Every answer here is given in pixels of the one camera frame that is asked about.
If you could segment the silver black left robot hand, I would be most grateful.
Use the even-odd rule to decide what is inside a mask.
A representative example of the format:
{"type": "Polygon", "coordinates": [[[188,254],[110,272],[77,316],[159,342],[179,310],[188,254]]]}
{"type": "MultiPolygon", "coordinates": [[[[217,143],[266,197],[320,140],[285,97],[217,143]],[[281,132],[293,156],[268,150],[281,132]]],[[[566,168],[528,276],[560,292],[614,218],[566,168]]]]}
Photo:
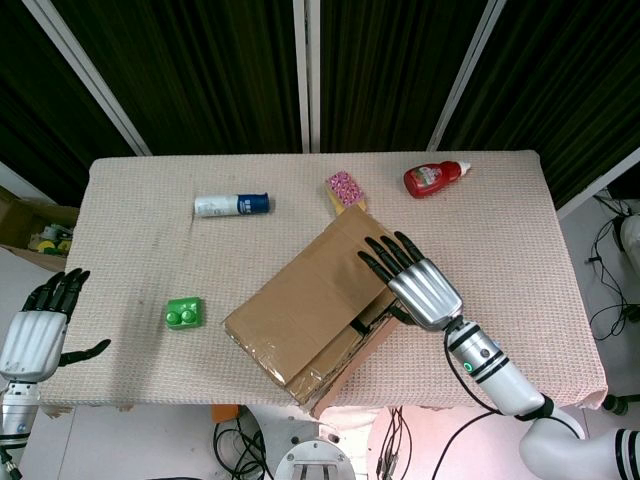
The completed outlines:
{"type": "Polygon", "coordinates": [[[12,318],[1,348],[1,377],[10,383],[41,383],[57,369],[88,361],[106,350],[111,341],[64,352],[63,346],[80,292],[91,272],[76,268],[58,272],[26,298],[12,318]]]}

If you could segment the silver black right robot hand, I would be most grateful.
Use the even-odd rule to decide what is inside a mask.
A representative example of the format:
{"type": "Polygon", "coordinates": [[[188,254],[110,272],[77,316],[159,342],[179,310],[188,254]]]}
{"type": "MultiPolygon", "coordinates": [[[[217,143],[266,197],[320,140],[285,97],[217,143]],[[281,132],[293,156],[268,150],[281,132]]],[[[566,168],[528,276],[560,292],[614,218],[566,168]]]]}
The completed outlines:
{"type": "Polygon", "coordinates": [[[372,254],[358,257],[388,287],[404,307],[400,318],[427,331],[445,330],[463,313],[463,300],[440,269],[404,233],[394,238],[367,236],[372,254]]]}

